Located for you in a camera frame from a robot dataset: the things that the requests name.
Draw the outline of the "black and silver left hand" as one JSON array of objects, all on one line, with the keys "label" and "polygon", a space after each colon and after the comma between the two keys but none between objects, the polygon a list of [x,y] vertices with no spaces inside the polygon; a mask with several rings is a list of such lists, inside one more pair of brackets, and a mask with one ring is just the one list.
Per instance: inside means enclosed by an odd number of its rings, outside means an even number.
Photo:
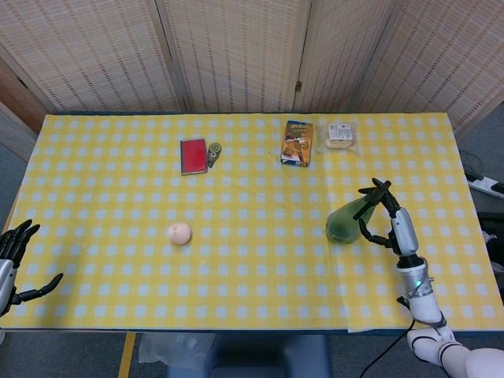
[{"label": "black and silver left hand", "polygon": [[39,288],[17,293],[15,281],[17,270],[24,257],[28,242],[40,229],[28,219],[14,229],[1,234],[1,316],[10,311],[11,306],[41,298],[53,291],[61,282],[64,274],[58,273],[48,284]]}]

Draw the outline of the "black and silver right hand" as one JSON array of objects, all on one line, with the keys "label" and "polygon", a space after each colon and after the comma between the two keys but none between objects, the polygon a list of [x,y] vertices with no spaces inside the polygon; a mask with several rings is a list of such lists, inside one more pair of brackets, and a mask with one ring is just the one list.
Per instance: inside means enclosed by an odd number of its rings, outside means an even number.
[{"label": "black and silver right hand", "polygon": [[[415,255],[419,243],[409,212],[399,205],[390,192],[390,181],[382,182],[377,178],[372,178],[372,183],[372,187],[358,190],[365,196],[363,198],[365,204],[354,214],[353,219],[358,222],[361,234],[371,243],[392,249],[401,258]],[[390,217],[391,231],[388,237],[372,235],[364,221],[364,213],[379,203],[385,207]]]}]

